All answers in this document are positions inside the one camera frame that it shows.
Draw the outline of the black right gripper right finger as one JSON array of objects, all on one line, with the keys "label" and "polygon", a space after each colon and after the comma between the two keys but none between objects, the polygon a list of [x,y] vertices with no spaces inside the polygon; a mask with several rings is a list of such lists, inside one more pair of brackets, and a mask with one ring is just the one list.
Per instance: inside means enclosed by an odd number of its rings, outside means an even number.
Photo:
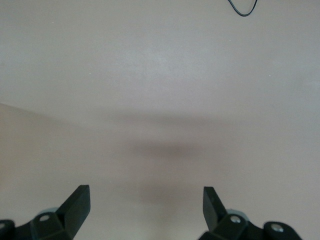
[{"label": "black right gripper right finger", "polygon": [[268,221],[260,228],[243,212],[226,209],[215,189],[203,188],[203,216],[208,231],[201,240],[300,240],[299,234],[288,224]]}]

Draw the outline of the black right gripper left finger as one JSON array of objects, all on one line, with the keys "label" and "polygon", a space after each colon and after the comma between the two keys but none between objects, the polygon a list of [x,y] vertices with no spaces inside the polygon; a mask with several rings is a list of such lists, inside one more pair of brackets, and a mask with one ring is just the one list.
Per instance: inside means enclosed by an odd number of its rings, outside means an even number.
[{"label": "black right gripper left finger", "polygon": [[0,221],[2,240],[73,240],[90,213],[90,186],[80,185],[55,211],[45,211],[16,226]]}]

